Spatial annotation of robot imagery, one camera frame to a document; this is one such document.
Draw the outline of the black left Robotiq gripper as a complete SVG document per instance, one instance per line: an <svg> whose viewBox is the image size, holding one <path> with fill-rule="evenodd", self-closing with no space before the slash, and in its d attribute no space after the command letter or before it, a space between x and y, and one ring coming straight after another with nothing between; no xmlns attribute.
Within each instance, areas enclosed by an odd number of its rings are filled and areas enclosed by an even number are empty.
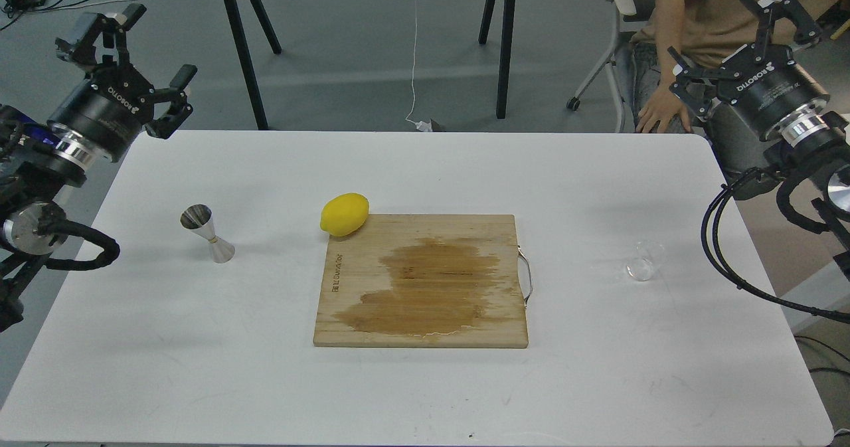
<svg viewBox="0 0 850 447"><path fill-rule="evenodd" d="M58 59L88 75L48 117L48 126L81 135L105 151L112 162L127 153L144 124L148 135L167 140L193 113L187 86L197 74L197 66L183 65L168 87L161 89L153 89L131 66L126 32L146 11L145 5L130 4L113 15L83 13L69 41L55 39ZM96 57L99 38L103 48L115 52L104 54L100 62ZM168 102L167 110L153 120L153 105L164 102Z"/></svg>

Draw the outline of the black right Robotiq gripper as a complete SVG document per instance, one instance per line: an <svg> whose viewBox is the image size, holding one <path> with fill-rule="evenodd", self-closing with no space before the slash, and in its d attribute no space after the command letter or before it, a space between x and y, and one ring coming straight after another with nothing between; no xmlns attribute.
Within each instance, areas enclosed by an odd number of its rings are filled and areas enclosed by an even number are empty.
<svg viewBox="0 0 850 447"><path fill-rule="evenodd" d="M756 17L753 44L745 45L716 68L707 68L679 54L667 52L676 62L671 93L684 105L678 118L683 126L695 120L707 122L731 108L762 141L801 141L825 129L819 115L831 96L795 60L786 45L772 44L774 26L780 19L795 27L793 42L816 46L822 29L798 0L780 0L762 7L756 0L740 0Z"/></svg>

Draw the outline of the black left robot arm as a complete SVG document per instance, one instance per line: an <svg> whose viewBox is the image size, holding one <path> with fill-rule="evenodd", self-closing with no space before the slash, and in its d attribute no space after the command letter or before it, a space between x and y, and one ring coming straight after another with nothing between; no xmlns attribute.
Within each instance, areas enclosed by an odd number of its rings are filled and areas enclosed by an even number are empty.
<svg viewBox="0 0 850 447"><path fill-rule="evenodd" d="M187 86L195 66L155 88L129 59L126 35L145 10L85 13L69 39L56 39L58 58L85 76L45 124L2 107L2 329L23 320L19 298L39 270L97 270L118 259L118 242L70 221L58 193L81 187L97 159L118 162L141 132L166 140L193 113Z"/></svg>

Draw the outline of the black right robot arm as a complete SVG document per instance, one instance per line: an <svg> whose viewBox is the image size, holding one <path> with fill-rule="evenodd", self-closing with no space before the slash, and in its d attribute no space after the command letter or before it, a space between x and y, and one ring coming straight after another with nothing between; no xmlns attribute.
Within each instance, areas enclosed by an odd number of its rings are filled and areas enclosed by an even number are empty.
<svg viewBox="0 0 850 447"><path fill-rule="evenodd" d="M741 278L724 259L719 222L726 204L749 181L765 175L777 180L775 201L790 223L813 233L831 232L848 248L847 120L826 112L829 95L795 60L792 48L774 44L774 24L789 19L794 41L819 42L821 29L798 0L778 0L766 6L740 0L757 18L755 41L744 45L719 68L691 64L674 48L676 80L670 86L693 116L707 120L719 104L728 105L761 141L775 140L767 151L767 169L752 167L732 183L722 185L701 223L701 244L713 268L738 289L782 307L840 323L848 314L808 307L773 296Z"/></svg>

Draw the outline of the person's hand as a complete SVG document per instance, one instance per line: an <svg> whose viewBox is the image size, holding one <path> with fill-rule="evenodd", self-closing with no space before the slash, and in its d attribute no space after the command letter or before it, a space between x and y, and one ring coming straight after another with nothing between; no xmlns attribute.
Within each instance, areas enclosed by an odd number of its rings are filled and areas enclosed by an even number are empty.
<svg viewBox="0 0 850 447"><path fill-rule="evenodd" d="M685 133L693 132L688 109L668 88L660 86L638 112L636 132L639 134L665 134L672 132L672 123L678 120Z"/></svg>

